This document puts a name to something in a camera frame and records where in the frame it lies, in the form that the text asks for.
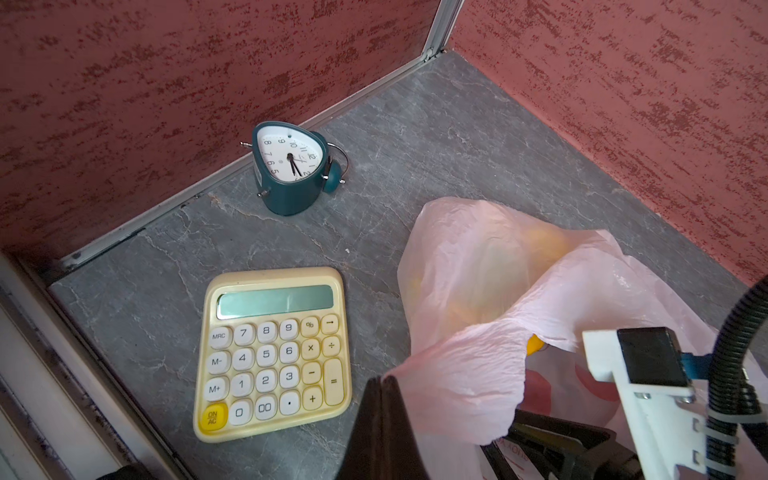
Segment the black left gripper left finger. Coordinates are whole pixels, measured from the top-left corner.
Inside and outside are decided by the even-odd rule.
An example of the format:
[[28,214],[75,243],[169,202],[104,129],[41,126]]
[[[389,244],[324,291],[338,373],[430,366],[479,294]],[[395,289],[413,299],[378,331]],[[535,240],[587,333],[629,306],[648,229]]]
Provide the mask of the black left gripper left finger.
[[381,378],[367,381],[344,458],[336,479],[379,479],[381,427]]

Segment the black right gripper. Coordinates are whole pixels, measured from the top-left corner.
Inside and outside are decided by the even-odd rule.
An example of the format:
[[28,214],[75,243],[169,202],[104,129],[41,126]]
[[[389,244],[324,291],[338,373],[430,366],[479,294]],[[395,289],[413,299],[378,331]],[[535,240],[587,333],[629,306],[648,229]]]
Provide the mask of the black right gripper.
[[518,409],[503,438],[521,447],[547,479],[644,477],[638,455],[606,428]]

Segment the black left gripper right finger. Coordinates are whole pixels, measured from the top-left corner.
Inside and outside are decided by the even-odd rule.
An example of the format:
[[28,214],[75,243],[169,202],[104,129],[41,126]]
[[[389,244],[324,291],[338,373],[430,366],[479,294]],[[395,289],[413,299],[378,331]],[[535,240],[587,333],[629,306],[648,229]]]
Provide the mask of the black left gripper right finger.
[[382,479],[428,479],[397,379],[382,381]]

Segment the pink plastic bag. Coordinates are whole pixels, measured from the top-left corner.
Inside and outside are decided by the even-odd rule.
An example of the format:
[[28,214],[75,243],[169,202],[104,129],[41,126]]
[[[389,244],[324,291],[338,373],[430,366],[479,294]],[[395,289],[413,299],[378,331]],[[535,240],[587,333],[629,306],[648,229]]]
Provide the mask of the pink plastic bag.
[[[424,206],[407,245],[422,230],[492,222],[556,227],[495,203],[441,198]],[[404,306],[411,354],[393,375],[431,478],[479,478],[481,446],[505,433],[517,408],[611,429],[630,446],[616,389],[588,373],[587,330],[668,327],[686,351],[713,349],[713,328],[612,235],[558,229],[574,241],[573,250],[498,319],[429,344],[415,336]],[[527,356],[532,335],[547,346]]]

